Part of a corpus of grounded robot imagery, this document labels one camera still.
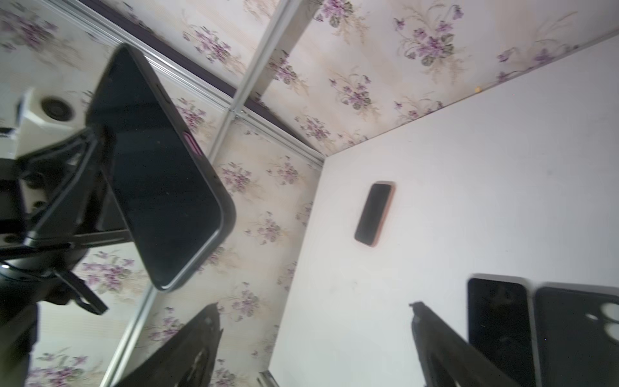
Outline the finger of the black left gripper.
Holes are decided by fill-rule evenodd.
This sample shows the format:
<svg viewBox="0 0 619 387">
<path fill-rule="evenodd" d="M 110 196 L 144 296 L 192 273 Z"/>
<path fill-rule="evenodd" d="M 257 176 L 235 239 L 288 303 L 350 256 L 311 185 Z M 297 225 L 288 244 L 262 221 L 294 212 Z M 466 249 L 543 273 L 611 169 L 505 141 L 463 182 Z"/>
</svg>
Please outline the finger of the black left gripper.
<svg viewBox="0 0 619 387">
<path fill-rule="evenodd" d="M 113 232 L 81 230 L 106 159 L 106 129 L 87 127 L 19 158 L 25 247 L 95 247 Z"/>
</svg>

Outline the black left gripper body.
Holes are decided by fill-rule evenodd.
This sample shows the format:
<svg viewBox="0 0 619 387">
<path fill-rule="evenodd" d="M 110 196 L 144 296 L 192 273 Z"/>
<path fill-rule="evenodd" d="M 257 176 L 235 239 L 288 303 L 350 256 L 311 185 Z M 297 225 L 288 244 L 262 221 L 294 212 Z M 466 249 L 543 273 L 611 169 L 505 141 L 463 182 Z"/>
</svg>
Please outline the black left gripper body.
<svg viewBox="0 0 619 387">
<path fill-rule="evenodd" d="M 41 270 L 116 242 L 116 204 L 99 164 L 1 161 L 1 258 Z"/>
</svg>

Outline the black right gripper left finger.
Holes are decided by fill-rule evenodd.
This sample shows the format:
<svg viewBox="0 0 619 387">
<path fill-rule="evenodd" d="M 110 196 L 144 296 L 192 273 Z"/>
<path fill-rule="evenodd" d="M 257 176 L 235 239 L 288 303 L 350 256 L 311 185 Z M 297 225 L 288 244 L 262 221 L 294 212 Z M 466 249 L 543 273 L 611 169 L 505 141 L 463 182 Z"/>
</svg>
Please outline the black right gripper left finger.
<svg viewBox="0 0 619 387">
<path fill-rule="evenodd" d="M 208 386 L 223 330 L 217 303 L 194 316 L 117 387 Z"/>
</svg>

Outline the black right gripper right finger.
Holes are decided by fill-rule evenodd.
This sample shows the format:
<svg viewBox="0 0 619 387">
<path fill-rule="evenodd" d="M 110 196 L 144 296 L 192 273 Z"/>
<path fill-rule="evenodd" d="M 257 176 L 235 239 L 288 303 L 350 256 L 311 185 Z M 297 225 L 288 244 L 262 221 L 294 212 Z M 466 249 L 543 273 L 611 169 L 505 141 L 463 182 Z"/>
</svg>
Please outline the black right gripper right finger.
<svg viewBox="0 0 619 387">
<path fill-rule="evenodd" d="M 412 303 L 412 335 L 427 386 L 516 386 L 424 303 Z"/>
</svg>

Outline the black phone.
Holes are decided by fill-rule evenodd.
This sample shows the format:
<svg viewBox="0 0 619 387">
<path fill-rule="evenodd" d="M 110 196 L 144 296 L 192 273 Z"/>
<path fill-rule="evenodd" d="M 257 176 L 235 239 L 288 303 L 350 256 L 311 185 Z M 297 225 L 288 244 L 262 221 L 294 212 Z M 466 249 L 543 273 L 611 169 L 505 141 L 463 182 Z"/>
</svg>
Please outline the black phone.
<svg viewBox="0 0 619 387">
<path fill-rule="evenodd" d="M 110 146 L 104 175 L 153 286 L 185 285 L 235 227 L 235 204 L 138 48 L 119 45 L 85 121 Z"/>
<path fill-rule="evenodd" d="M 468 341 L 520 386 L 535 386 L 529 295 L 522 283 L 473 277 L 467 283 Z"/>
</svg>

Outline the black phone case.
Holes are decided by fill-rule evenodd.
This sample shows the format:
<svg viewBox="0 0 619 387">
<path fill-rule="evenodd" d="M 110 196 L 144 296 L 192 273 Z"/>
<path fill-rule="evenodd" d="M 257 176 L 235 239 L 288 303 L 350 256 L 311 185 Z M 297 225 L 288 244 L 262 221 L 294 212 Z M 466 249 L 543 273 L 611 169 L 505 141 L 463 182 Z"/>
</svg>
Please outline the black phone case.
<svg viewBox="0 0 619 387">
<path fill-rule="evenodd" d="M 555 284 L 535 292 L 541 385 L 618 385 L 618 289 Z"/>
</svg>

